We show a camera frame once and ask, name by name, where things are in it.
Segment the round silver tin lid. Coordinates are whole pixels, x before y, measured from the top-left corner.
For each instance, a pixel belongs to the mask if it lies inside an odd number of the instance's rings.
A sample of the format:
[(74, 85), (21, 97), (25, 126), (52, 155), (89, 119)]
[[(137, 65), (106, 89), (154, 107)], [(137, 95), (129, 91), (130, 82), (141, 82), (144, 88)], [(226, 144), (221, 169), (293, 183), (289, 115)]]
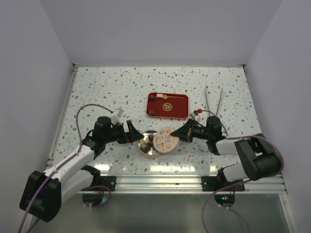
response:
[(175, 128), (165, 127), (155, 133), (153, 146), (157, 152), (167, 154), (177, 148), (180, 139), (176, 136), (171, 136), (171, 133), (174, 131)]

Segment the metal tongs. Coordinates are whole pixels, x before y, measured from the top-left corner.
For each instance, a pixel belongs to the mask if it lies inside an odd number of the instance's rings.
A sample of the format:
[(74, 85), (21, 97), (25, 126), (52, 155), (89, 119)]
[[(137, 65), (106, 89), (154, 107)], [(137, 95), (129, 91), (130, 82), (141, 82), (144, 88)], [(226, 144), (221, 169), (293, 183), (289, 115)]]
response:
[(223, 88), (218, 88), (216, 91), (212, 91), (207, 85), (204, 88), (204, 96), (206, 99), (206, 108), (208, 114), (218, 116), (220, 106), (223, 98)]

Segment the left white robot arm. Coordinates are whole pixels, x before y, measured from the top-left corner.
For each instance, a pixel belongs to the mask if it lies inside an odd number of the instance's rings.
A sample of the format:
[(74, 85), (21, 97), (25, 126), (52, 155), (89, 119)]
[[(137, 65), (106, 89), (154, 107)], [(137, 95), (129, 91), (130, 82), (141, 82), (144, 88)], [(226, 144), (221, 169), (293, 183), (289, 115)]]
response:
[(30, 174), (19, 207), (21, 210), (50, 222), (58, 214), (62, 204), (80, 190), (97, 190), (101, 185), (100, 171), (89, 165), (108, 143), (134, 143), (144, 136), (127, 120), (129, 131), (123, 124), (113, 123), (101, 116), (93, 130), (67, 158), (43, 172)]

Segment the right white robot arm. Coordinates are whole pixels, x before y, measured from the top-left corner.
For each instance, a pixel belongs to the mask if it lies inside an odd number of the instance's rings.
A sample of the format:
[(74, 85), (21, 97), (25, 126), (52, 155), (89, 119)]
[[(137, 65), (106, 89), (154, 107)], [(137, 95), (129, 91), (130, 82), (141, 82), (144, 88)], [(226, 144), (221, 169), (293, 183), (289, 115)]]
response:
[(240, 162), (223, 167), (217, 172), (216, 184), (221, 190), (228, 190), (236, 181), (257, 181), (282, 172), (284, 159), (280, 152), (262, 134), (228, 138), (223, 135), (223, 125), (216, 116), (207, 118), (206, 126), (189, 119), (171, 136), (183, 142), (194, 138), (206, 140), (209, 152), (214, 155), (236, 155)]

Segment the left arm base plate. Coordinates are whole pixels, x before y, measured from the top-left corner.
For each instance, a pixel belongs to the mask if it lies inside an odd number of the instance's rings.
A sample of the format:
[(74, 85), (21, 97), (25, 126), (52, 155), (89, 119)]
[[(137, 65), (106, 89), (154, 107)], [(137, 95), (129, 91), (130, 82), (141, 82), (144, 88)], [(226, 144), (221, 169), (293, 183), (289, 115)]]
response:
[(116, 179), (116, 176), (101, 176), (99, 184), (107, 187), (111, 192), (114, 192), (117, 183)]

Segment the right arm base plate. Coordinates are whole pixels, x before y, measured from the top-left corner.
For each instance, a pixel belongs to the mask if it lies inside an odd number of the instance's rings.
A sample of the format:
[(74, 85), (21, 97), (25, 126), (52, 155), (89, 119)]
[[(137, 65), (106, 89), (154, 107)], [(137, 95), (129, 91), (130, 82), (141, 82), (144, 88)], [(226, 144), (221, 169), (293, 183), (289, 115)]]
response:
[(221, 188), (236, 184), (238, 182), (242, 182), (242, 180), (234, 181), (234, 182), (220, 182), (218, 181), (216, 176), (202, 176), (201, 177), (201, 187), (203, 192), (214, 192)]

